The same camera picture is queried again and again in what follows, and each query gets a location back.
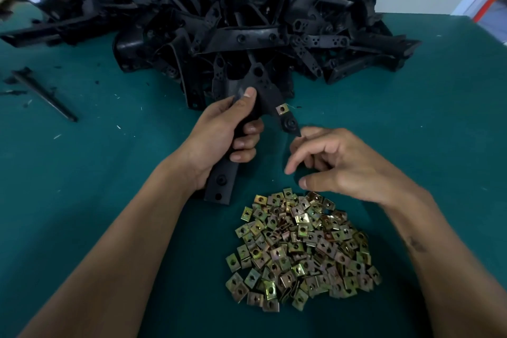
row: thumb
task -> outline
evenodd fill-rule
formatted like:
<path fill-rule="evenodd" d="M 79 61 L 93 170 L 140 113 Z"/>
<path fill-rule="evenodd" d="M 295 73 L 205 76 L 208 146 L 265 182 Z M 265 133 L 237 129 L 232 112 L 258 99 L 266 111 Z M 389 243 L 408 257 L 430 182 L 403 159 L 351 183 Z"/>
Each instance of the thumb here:
<path fill-rule="evenodd" d="M 254 109 L 255 99 L 257 98 L 257 90 L 253 87 L 248 87 L 236 103 L 234 103 L 229 110 L 222 114 L 222 117 L 227 123 L 236 126 L 246 118 Z"/>
<path fill-rule="evenodd" d="M 308 191 L 338 192 L 337 173 L 335 168 L 321 173 L 307 175 L 299 180 L 299 186 Z"/>

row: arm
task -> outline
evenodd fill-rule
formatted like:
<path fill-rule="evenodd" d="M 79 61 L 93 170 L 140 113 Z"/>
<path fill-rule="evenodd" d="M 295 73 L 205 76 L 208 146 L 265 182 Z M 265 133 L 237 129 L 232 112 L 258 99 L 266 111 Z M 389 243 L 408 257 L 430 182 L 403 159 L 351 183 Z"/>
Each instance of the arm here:
<path fill-rule="evenodd" d="M 248 135 L 233 142 L 234 129 L 250 114 L 255 98 L 255 90 L 247 90 L 234 105 L 228 98 L 203 112 L 185 143 L 157 166 L 20 337 L 137 336 L 183 205 L 204 187 L 231 144 L 238 150 L 231 160 L 255 156 L 262 121 L 246 124 Z"/>
<path fill-rule="evenodd" d="M 507 336 L 507 294 L 447 223 L 431 195 L 345 129 L 305 127 L 285 172 L 320 172 L 301 188 L 378 203 L 407 245 L 437 337 Z"/>

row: right hand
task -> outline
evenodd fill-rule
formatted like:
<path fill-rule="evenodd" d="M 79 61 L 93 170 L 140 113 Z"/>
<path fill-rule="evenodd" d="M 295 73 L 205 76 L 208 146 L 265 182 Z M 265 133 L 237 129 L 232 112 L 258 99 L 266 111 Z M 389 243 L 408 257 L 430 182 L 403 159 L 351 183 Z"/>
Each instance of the right hand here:
<path fill-rule="evenodd" d="M 428 194 L 346 129 L 303 127 L 290 152 L 285 174 L 294 173 L 301 162 L 320 171 L 300 179 L 305 190 L 332 191 L 392 207 L 406 194 Z"/>

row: fingernail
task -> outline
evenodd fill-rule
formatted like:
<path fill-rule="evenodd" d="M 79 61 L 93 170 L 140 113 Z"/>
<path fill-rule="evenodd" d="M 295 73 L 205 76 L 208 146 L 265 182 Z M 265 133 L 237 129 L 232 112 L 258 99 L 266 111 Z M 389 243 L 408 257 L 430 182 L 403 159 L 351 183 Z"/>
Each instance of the fingernail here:
<path fill-rule="evenodd" d="M 246 96 L 247 98 L 251 98 L 254 95 L 254 93 L 255 93 L 255 88 L 249 87 L 246 89 L 244 96 Z"/>
<path fill-rule="evenodd" d="M 301 187 L 303 190 L 306 190 L 306 178 L 303 177 L 299 180 L 299 187 Z"/>

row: teal table surface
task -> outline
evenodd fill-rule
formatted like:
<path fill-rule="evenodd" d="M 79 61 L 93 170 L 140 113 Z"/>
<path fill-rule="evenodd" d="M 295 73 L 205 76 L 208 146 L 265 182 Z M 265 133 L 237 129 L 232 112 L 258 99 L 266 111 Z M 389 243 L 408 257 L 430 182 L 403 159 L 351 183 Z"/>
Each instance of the teal table surface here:
<path fill-rule="evenodd" d="M 20 6 L 5 31 L 37 11 Z M 465 17 L 386 15 L 423 45 L 397 73 L 371 68 L 335 85 L 295 76 L 299 123 L 345 127 L 429 189 L 485 267 L 507 284 L 507 48 Z M 113 34 L 76 47 L 0 43 L 0 80 L 25 66 L 78 117 L 70 123 L 29 92 L 0 97 L 0 336 L 14 337 L 189 134 L 199 113 L 154 70 L 124 74 Z M 24 90 L 4 83 L 1 91 Z M 296 188 L 283 174 L 290 137 L 265 118 L 255 162 L 240 170 L 229 207 L 190 200 L 153 288 L 142 337 L 428 336 L 428 317 L 404 247 L 375 206 L 328 194 L 370 235 L 384 283 L 349 299 L 320 296 L 303 313 L 235 304 L 225 257 L 240 241 L 255 194 Z"/>

